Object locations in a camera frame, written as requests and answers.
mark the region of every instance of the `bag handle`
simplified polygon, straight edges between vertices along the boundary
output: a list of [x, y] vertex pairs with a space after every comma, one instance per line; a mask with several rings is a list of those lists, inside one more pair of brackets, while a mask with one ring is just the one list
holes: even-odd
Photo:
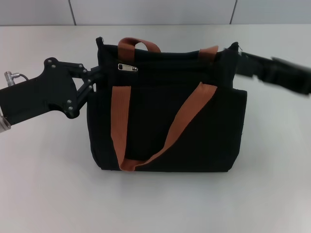
[[135, 45], [138, 43], [143, 43], [149, 52], [161, 52], [159, 47], [152, 42], [126, 37], [120, 40], [118, 44], [118, 59], [133, 62], [135, 60]]
[[218, 51], [218, 46], [213, 46], [199, 51], [199, 60], [203, 62], [213, 62]]

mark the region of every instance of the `black bag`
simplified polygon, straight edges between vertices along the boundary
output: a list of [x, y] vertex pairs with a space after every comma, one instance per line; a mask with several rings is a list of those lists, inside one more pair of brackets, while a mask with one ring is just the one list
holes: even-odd
[[[104, 79], [87, 101], [91, 150], [105, 170], [227, 172], [239, 150], [247, 92], [236, 90], [238, 44], [160, 53], [150, 42], [97, 38]], [[148, 51], [135, 49], [143, 42]]]

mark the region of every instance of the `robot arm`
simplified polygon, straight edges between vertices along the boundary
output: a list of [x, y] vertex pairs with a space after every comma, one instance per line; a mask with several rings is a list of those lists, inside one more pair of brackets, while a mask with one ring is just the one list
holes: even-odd
[[236, 73], [257, 76], [264, 83], [276, 84], [299, 94], [311, 93], [311, 69], [279, 58], [266, 59], [242, 52]]
[[[99, 67], [87, 71], [82, 64], [48, 58], [41, 75], [22, 83], [15, 84], [13, 78], [18, 75], [6, 72], [9, 86], [0, 90], [0, 133], [52, 110], [61, 111], [70, 119], [78, 117], [88, 93], [93, 92], [93, 84], [101, 78], [98, 71]], [[72, 78], [83, 80], [79, 90]]]

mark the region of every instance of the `zipper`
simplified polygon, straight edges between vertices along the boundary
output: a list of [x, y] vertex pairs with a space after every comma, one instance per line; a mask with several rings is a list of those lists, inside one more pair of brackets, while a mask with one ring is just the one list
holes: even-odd
[[137, 72], [138, 68], [134, 67], [134, 66], [129, 66], [129, 65], [119, 63], [118, 64], [118, 70]]

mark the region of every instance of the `orange strap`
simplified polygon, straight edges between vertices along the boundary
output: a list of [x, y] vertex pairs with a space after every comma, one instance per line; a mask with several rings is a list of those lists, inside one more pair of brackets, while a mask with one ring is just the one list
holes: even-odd
[[147, 164], [162, 155], [177, 141], [192, 119], [212, 98], [216, 89], [216, 86], [200, 83], [176, 114], [169, 129], [163, 149], [152, 155], [147, 161], [139, 161], [125, 158], [131, 87], [114, 86], [112, 88], [111, 99], [111, 138], [113, 140], [120, 169], [123, 171], [134, 171], [135, 167]]
[[218, 51], [218, 46], [202, 49], [199, 51], [199, 60], [213, 62]]
[[159, 47], [149, 41], [126, 37], [120, 40], [118, 44], [118, 58], [122, 61], [133, 62], [135, 60], [135, 45], [143, 43], [150, 52], [161, 52]]

